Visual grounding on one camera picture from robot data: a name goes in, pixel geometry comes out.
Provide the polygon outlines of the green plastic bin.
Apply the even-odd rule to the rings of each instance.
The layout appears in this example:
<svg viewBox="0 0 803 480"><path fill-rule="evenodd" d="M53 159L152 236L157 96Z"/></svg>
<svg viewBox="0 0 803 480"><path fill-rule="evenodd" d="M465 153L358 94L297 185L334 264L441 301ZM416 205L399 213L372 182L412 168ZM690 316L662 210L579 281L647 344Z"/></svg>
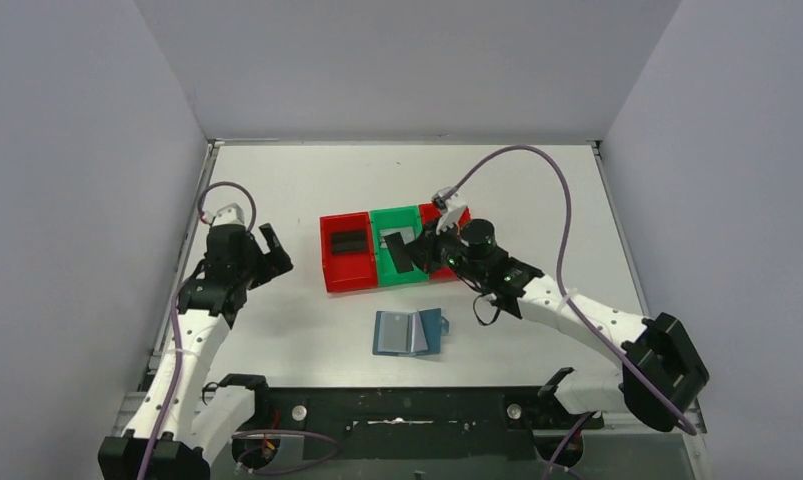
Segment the green plastic bin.
<svg viewBox="0 0 803 480"><path fill-rule="evenodd" d="M408 262L401 243L415 240L423 224L416 205L371 210L375 262L380 287L422 283L428 275Z"/></svg>

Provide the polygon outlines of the teal card holder wallet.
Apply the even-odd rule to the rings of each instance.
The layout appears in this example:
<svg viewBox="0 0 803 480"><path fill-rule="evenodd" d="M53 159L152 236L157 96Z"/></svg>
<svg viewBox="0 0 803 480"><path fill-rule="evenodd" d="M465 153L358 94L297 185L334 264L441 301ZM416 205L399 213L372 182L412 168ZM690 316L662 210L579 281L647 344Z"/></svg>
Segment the teal card holder wallet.
<svg viewBox="0 0 803 480"><path fill-rule="evenodd" d="M391 357L438 355L450 322L440 308L413 312L377 311L372 354Z"/></svg>

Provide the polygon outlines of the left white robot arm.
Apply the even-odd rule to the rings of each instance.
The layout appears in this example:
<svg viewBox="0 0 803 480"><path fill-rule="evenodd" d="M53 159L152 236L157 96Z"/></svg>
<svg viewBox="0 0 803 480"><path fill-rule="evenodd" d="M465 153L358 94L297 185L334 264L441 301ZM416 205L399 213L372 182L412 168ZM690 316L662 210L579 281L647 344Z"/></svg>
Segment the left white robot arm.
<svg viewBox="0 0 803 480"><path fill-rule="evenodd" d="M172 335L136 413L106 437L97 460L106 479L207 479L211 462L252 414L246 396L202 414L196 406L220 346L250 290L292 270L269 223L267 247L239 222L212 226L206 252L170 303Z"/></svg>

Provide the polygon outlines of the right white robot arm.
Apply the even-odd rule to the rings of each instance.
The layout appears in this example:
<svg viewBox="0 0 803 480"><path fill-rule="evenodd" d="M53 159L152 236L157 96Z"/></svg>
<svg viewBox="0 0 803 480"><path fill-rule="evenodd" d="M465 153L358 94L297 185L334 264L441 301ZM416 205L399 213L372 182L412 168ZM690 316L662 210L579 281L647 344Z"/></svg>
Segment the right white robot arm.
<svg viewBox="0 0 803 480"><path fill-rule="evenodd" d="M390 234L385 243L398 272L447 268L498 314L545 325L617 366L606 375L561 368L539 391L557 409L570 415L630 413L656 431L697 434L685 412L709 373L676 317L631 314L567 290L557 277L498 246L485 219L442 232L430 222L410 242Z"/></svg>

